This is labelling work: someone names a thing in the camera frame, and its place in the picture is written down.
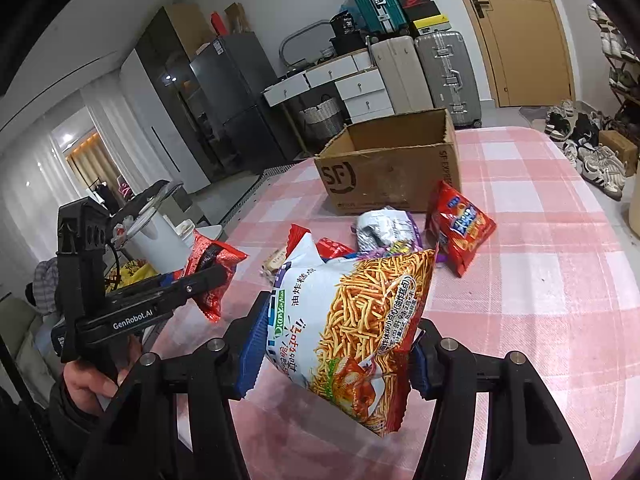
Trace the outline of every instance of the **wooden door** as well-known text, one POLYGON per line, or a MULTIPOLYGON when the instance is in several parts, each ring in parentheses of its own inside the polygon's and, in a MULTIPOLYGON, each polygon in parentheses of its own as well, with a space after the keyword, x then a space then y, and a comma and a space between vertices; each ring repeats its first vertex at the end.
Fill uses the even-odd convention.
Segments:
POLYGON ((566 40, 552 0, 465 0, 499 106, 572 98, 566 40))

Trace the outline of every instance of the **plaid tablecloth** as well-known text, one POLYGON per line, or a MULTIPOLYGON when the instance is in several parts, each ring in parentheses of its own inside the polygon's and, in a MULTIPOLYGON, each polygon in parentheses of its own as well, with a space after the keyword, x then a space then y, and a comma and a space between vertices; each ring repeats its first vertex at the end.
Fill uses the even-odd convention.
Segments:
MULTIPOLYGON (((640 294, 593 193, 562 153, 528 128, 456 133, 463 193, 497 222, 463 278, 438 269, 424 316, 471 351, 523 351, 552 392, 594 480, 608 480, 640 438, 640 294)), ((417 215, 424 224, 424 215, 417 215)), ((229 238, 249 257, 210 324, 178 309, 154 349, 190 352, 244 316, 269 288, 260 264, 292 222, 355 247, 353 217, 336 216, 312 161, 283 174, 229 238)), ((487 396, 478 396, 468 478, 480 478, 487 396)), ((410 479, 433 402, 411 392, 402 428, 380 439, 264 361, 232 411, 254 479, 410 479)), ((180 434, 189 441, 183 412, 180 434)))

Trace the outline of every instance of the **white sheer curtain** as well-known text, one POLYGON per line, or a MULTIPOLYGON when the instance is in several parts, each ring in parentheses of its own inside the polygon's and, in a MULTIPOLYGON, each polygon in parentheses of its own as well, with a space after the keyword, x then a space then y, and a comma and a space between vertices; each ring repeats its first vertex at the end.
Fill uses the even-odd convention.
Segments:
POLYGON ((134 193, 158 180, 172 180, 129 107, 117 72, 96 79, 80 93, 104 145, 134 193))
POLYGON ((85 196, 46 119, 39 118, 0 157, 0 282, 17 296, 39 261, 58 248, 58 208, 85 196))

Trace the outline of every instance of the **curtain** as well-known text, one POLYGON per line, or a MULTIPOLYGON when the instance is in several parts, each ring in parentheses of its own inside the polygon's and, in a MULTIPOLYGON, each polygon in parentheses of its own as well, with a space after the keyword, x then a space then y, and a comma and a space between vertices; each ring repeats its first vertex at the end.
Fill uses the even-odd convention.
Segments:
POLYGON ((124 205, 124 199, 118 192, 120 171, 111 160, 98 132, 90 135, 75 148, 67 156, 66 161, 78 180, 86 184, 85 187, 91 187, 96 180, 106 182, 120 206, 124 205))
POLYGON ((111 158, 134 193, 158 180, 172 180, 129 107, 117 72, 89 83, 80 93, 111 158))
POLYGON ((58 250, 58 208, 85 195, 44 117, 0 158, 0 282, 16 296, 58 250))

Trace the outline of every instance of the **desk leg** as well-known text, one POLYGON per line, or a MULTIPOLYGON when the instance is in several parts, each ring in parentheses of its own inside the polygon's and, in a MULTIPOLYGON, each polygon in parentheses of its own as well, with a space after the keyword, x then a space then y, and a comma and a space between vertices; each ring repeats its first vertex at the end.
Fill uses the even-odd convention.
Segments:
POLYGON ((291 126, 291 129, 293 129, 293 133, 295 134, 296 139, 298 140, 298 144, 300 145, 300 148, 302 148, 302 154, 305 156, 313 156, 313 154, 307 149, 305 140, 300 135, 300 131, 298 130, 298 127, 296 126, 296 123, 293 120, 293 117, 291 117, 291 114, 289 113, 289 109, 287 108, 287 105, 284 102, 281 102, 280 106, 282 107, 282 111, 284 112, 284 115, 287 118, 287 121, 289 121, 289 126, 291 126))

